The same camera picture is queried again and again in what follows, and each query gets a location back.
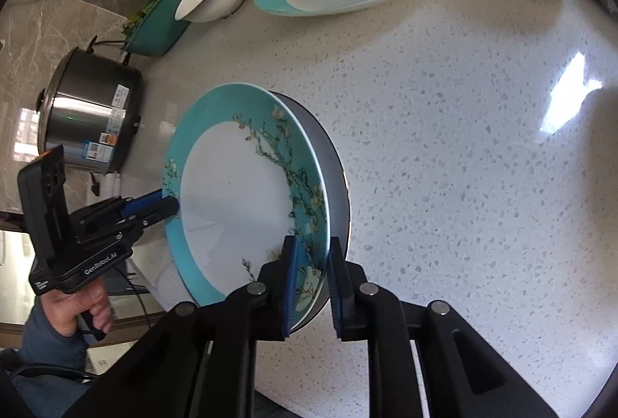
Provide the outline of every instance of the person's arm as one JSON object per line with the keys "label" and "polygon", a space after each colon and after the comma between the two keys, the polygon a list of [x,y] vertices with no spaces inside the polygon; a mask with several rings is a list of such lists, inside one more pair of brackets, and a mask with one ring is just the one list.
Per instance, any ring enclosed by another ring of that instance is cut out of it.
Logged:
{"label": "person's arm", "polygon": [[50,291],[36,298],[19,350],[23,361],[83,369],[88,343],[77,329],[76,316],[86,310],[95,328],[108,333],[114,318],[102,277],[75,294]]}

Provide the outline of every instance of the label sticker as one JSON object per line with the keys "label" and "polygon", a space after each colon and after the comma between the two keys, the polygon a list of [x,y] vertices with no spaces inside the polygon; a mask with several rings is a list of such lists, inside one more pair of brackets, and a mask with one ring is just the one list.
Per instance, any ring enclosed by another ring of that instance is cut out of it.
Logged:
{"label": "label sticker", "polygon": [[114,93],[114,98],[112,99],[112,106],[114,108],[124,108],[124,104],[127,101],[127,96],[129,95],[129,88],[124,85],[118,84],[116,86],[116,92]]}
{"label": "label sticker", "polygon": [[109,119],[107,119],[107,127],[105,128],[106,134],[120,134],[122,121],[124,120],[124,116],[126,114],[126,110],[123,110],[122,108],[112,108],[112,112],[109,114]]}
{"label": "label sticker", "polygon": [[106,144],[99,144],[89,141],[84,145],[83,157],[87,160],[96,160],[97,162],[109,162],[114,148]]}
{"label": "label sticker", "polygon": [[117,142],[118,142],[117,134],[106,134],[105,132],[102,132],[101,135],[99,136],[99,143],[109,144],[110,146],[115,146]]}

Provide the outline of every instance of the pot handle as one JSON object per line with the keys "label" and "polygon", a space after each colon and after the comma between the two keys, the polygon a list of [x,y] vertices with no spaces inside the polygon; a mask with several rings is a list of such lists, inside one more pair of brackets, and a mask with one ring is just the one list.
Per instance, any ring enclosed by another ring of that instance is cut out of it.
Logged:
{"label": "pot handle", "polygon": [[39,95],[36,96],[35,110],[37,112],[41,110],[42,102],[44,100],[45,100],[45,88],[43,88],[43,90],[39,92]]}

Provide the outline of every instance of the pot lid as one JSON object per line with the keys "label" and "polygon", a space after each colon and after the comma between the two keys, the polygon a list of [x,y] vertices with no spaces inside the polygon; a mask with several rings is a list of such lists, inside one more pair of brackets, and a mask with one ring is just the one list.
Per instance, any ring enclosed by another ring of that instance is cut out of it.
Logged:
{"label": "pot lid", "polygon": [[73,57],[73,54],[79,50],[79,47],[71,50],[66,56],[64,56],[58,63],[58,67],[54,71],[54,74],[49,81],[47,89],[43,89],[37,98],[36,111],[41,115],[39,117],[39,127],[36,135],[36,146],[39,150],[39,155],[45,151],[45,138],[47,137],[47,123],[49,116],[51,115],[51,109],[54,105],[54,98],[56,92],[60,86],[60,82],[63,80],[64,72],[69,65],[69,61]]}

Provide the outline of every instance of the human hand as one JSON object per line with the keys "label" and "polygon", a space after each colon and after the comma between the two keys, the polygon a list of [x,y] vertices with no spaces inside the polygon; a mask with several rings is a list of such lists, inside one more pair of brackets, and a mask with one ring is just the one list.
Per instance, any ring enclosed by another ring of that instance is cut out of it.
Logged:
{"label": "human hand", "polygon": [[41,296],[41,307],[51,326],[64,337],[77,331],[76,316],[86,310],[92,314],[95,329],[109,333],[114,323],[103,277],[88,284],[75,294],[64,294],[56,289]]}

